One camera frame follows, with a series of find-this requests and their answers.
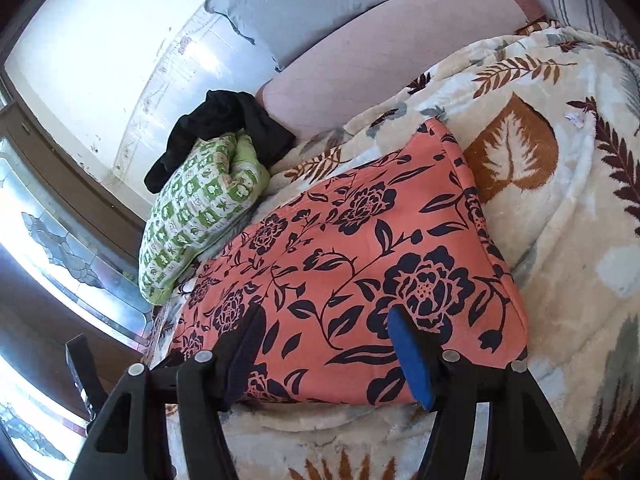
blue foam pad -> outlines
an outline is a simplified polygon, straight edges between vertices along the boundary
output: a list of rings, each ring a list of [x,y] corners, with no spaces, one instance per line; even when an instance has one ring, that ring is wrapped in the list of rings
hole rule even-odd
[[[431,390],[431,375],[397,307],[389,311],[387,330],[414,399],[425,410],[430,410],[435,401]]]

green patterned pillow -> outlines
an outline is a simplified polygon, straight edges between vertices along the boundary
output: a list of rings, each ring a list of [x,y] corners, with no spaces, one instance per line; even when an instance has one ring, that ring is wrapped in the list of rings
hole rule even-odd
[[[182,271],[219,240],[269,183],[245,133],[198,140],[164,185],[140,248],[140,292],[164,303]]]

striped fabric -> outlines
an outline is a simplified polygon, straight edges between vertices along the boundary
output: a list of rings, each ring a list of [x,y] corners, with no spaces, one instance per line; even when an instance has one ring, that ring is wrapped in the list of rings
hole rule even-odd
[[[563,25],[633,45],[620,20],[603,0],[551,0]]]

metal rivet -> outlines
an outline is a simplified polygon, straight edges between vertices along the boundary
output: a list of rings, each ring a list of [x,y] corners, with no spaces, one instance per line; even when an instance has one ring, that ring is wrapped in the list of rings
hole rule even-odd
[[[143,365],[142,363],[136,363],[129,367],[129,375],[133,375],[134,377],[136,375],[140,375],[144,371],[145,371],[145,365]]]
[[[212,357],[213,353],[211,352],[211,350],[200,350],[196,354],[196,357],[194,357],[194,359],[196,359],[196,361],[199,363],[206,363],[207,361],[211,361]]]
[[[511,361],[511,370],[519,374],[523,374],[527,371],[526,361]]]
[[[457,361],[460,361],[460,354],[458,352],[456,352],[455,350],[445,350],[442,353],[442,358],[447,363],[455,363]]]

pink mattress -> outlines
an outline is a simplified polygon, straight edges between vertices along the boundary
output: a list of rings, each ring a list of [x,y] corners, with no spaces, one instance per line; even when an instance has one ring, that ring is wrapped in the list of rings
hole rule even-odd
[[[324,38],[257,93],[301,139],[343,126],[475,41],[542,16],[536,0],[389,0]]]

